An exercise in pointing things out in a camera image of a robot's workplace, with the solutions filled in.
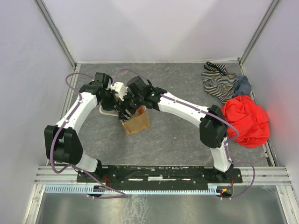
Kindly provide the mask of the canvas tote bag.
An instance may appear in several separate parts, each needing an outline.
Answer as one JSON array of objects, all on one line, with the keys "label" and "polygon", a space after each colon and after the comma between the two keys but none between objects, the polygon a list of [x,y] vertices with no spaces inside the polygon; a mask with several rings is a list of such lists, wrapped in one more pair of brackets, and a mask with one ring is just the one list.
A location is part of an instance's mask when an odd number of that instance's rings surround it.
[{"label": "canvas tote bag", "polygon": [[150,120],[145,106],[139,107],[129,120],[120,120],[120,122],[127,136],[150,127]]}]

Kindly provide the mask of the striped shirt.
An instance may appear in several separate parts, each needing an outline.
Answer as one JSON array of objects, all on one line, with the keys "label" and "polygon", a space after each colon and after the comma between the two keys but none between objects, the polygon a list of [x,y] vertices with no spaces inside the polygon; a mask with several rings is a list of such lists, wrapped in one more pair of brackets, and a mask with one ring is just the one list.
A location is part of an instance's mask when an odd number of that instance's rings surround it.
[{"label": "striped shirt", "polygon": [[223,104],[233,97],[238,78],[234,75],[221,75],[219,72],[203,72],[201,74],[204,90],[218,98]]}]

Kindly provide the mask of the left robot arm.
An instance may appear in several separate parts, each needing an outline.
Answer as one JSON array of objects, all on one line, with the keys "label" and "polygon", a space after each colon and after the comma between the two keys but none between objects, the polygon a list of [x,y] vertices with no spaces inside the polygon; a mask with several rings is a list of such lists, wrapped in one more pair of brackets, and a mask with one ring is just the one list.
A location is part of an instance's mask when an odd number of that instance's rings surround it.
[{"label": "left robot arm", "polygon": [[60,121],[44,130],[46,156],[57,174],[72,166],[81,172],[102,175],[101,161],[83,152],[78,133],[89,113],[101,102],[109,103],[112,99],[108,86],[113,79],[105,73],[96,73],[94,77],[87,75],[91,82],[78,90],[71,86],[68,78],[79,74],[84,75],[75,72],[65,78],[68,87],[78,94],[75,103]]}]

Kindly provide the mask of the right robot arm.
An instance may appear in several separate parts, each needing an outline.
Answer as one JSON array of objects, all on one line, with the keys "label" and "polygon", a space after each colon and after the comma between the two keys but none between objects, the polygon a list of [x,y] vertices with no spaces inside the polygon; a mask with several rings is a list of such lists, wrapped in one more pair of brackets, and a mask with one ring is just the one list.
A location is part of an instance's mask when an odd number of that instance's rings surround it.
[{"label": "right robot arm", "polygon": [[145,106],[176,115],[199,128],[200,141],[210,148],[214,168],[226,173],[232,167],[232,160],[225,147],[228,144],[228,123],[221,109],[195,105],[175,97],[168,91],[154,87],[150,81],[144,82],[136,76],[127,84],[113,82],[110,86],[119,98],[118,109],[122,113],[133,113],[137,107]]}]

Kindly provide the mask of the striped dark garment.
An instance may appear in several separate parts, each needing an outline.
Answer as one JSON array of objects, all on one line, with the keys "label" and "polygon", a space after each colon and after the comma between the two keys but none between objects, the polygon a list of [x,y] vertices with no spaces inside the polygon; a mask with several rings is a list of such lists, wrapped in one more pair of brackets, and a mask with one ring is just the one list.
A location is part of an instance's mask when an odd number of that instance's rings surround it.
[{"label": "striped dark garment", "polygon": [[204,64],[204,68],[207,71],[212,71],[212,72],[218,72],[220,73],[222,76],[228,76],[231,75],[231,73],[229,72],[228,68],[226,67],[226,65],[221,64],[221,63],[211,63],[211,62],[206,62]]}]

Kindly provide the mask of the blue-grey cloth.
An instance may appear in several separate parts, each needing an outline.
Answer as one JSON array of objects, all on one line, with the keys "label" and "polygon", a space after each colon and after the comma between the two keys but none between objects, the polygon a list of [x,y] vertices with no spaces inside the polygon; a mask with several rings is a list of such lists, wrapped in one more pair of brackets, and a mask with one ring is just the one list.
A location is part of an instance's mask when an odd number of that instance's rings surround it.
[{"label": "blue-grey cloth", "polygon": [[234,84],[233,97],[235,98],[237,96],[246,96],[246,95],[249,96],[252,91],[252,87],[251,87],[251,84],[250,84],[247,76],[235,75],[235,77],[238,80]]}]

